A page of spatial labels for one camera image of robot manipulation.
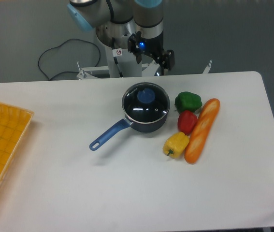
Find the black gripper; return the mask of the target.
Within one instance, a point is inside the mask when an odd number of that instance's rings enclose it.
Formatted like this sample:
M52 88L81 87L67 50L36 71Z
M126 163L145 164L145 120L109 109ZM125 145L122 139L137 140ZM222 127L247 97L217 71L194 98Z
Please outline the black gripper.
M137 64L142 61L142 53L157 59L161 75L165 70L171 70L175 65L175 54L173 50L163 50L163 32L155 38L146 39L142 37L141 31L133 33L128 38L128 52L133 53Z

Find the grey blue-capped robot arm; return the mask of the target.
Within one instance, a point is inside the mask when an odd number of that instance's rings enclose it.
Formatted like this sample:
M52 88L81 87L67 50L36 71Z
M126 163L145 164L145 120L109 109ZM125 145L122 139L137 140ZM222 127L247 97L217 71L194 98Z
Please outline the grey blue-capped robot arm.
M174 51L163 48L161 0L71 0L67 9L81 30L95 30L111 78L141 76L143 56L162 74L174 67Z

